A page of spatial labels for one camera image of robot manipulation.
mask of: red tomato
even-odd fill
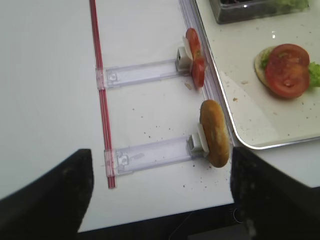
[[[269,61],[274,64],[287,62],[308,67],[310,58],[308,52],[302,47],[294,44],[282,44],[273,49],[270,53]]]
[[[194,28],[189,28],[185,33],[185,38],[188,39],[193,60],[201,56],[201,44],[198,34]]]
[[[308,68],[296,63],[274,64],[269,61],[265,68],[265,76],[270,89],[288,99],[300,97],[310,83]]]
[[[192,75],[194,85],[197,89],[202,88],[204,86],[205,68],[206,68],[205,59],[202,56],[197,57],[193,61],[191,75]]]

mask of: green lettuce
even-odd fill
[[[276,8],[278,13],[286,13],[291,10],[304,10],[309,6],[308,0],[275,0],[270,4]]]
[[[265,69],[267,67],[269,56],[270,56],[271,50],[264,51],[263,55],[261,56],[261,68]]]
[[[315,62],[309,64],[310,87],[320,87],[320,65]]]

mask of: bread crumb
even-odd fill
[[[184,85],[187,89],[192,90],[192,86],[189,83],[185,82]]]

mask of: plastic holder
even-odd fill
[[[175,59],[105,69],[107,88],[142,84],[188,75],[190,75],[188,69],[177,70]]]
[[[105,151],[107,176],[129,174],[135,171],[155,168],[191,160],[187,140],[180,137],[134,147]]]

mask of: food container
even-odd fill
[[[218,24],[302,12],[308,0],[210,0]]]

